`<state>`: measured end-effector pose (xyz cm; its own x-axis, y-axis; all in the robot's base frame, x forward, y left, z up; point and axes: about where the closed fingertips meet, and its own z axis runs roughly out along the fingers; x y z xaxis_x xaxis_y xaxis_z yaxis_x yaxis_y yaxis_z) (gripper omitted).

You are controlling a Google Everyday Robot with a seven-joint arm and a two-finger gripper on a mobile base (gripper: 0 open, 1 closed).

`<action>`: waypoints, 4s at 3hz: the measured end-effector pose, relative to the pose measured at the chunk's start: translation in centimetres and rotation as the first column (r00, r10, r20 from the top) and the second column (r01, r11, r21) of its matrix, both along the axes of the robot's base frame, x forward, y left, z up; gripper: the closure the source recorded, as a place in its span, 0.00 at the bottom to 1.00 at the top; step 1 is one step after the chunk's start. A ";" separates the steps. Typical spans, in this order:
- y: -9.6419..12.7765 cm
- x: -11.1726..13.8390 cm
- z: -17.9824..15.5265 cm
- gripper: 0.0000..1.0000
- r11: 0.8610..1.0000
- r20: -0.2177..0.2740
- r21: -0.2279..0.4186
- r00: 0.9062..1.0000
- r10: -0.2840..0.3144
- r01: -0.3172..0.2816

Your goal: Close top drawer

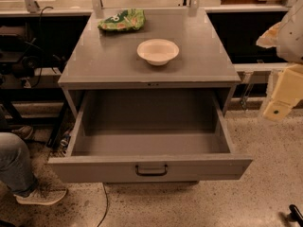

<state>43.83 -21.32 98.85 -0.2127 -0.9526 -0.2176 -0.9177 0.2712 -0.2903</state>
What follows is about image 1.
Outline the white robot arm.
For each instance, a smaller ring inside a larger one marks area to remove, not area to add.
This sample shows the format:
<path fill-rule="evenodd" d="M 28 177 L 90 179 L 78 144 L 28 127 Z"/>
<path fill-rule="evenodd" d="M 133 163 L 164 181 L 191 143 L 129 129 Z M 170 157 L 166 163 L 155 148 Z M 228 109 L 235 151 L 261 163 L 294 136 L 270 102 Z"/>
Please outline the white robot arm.
<path fill-rule="evenodd" d="M 262 116 L 282 120 L 303 99 L 303 0 L 297 0 L 282 20 L 266 30 L 256 42 L 263 48 L 276 48 L 288 63 L 281 72 Z"/>

